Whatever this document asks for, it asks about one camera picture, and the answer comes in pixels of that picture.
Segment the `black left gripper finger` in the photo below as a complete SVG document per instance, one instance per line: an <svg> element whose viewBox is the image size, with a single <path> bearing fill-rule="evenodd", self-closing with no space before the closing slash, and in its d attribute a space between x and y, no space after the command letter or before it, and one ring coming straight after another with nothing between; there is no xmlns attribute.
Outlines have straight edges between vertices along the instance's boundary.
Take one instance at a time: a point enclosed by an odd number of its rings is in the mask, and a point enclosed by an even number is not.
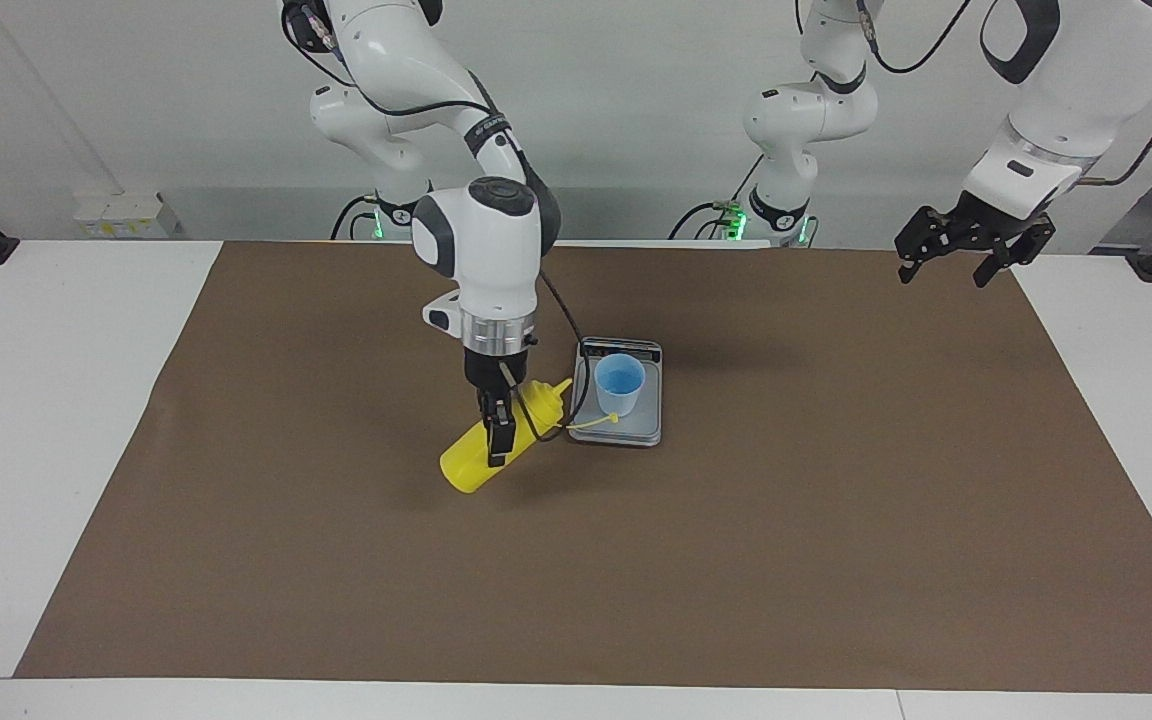
<svg viewBox="0 0 1152 720"><path fill-rule="evenodd" d="M899 279L902 285L914 282L922 265L942 255L942 223L905 223L897 233L893 247L901 259Z"/></svg>
<svg viewBox="0 0 1152 720"><path fill-rule="evenodd" d="M1015 243L1011 247L996 247L984 255L977 270L973 270L973 285L977 288L986 287L998 273L1011 268L1015 265L1026 265L1032 262L1032 252L1025 243Z"/></svg>

